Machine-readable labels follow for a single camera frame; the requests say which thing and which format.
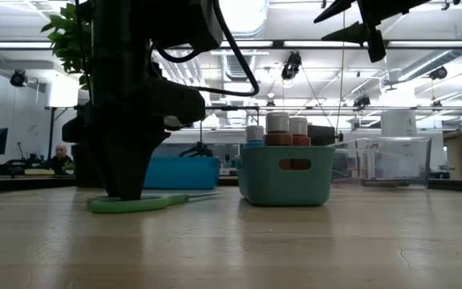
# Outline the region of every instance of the green scissors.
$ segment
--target green scissors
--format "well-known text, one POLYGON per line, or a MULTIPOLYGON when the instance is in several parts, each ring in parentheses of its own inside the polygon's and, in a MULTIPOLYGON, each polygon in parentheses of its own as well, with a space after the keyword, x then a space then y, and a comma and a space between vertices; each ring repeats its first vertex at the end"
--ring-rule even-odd
POLYGON ((146 196, 137 201, 121 201, 119 197, 92 197, 87 199, 87 208, 93 214, 148 212, 184 204, 194 197, 208 197, 219 193, 199 193, 197 195, 174 193, 165 196, 146 196))

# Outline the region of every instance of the clear plastic container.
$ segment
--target clear plastic container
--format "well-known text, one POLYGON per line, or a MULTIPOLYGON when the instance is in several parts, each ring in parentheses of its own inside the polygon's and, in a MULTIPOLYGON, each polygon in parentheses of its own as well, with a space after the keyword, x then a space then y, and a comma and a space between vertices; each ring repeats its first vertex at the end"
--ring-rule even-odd
POLYGON ((348 178, 363 187, 425 189, 431 141, 430 137, 414 136, 365 137, 332 144, 336 148, 333 176, 342 174, 333 178, 334 183, 348 178))

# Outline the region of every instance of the person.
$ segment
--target person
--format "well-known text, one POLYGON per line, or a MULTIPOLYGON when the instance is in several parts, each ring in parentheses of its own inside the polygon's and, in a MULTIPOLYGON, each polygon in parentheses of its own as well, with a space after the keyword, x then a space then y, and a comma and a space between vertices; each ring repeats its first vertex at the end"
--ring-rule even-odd
POLYGON ((72 159, 67 155, 65 145, 57 145, 55 156, 47 162, 47 166, 55 171, 57 175, 67 175, 66 170, 73 165, 72 159))

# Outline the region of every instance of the blue bin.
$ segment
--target blue bin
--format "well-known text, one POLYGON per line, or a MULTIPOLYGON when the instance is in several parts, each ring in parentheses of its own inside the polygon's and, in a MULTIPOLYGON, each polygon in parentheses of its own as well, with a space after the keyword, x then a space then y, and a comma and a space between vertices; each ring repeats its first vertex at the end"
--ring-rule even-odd
POLYGON ((145 189, 215 189, 221 163, 215 157, 153 157, 145 189))

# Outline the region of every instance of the teal basket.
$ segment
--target teal basket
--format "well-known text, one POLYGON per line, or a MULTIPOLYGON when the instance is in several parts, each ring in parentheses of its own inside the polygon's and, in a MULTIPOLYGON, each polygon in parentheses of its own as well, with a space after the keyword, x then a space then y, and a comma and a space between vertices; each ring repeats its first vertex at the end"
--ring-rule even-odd
POLYGON ((329 199, 334 148, 244 149, 238 166, 240 193, 256 206, 321 206, 329 199), (281 169, 284 160, 308 160, 308 170, 281 169))

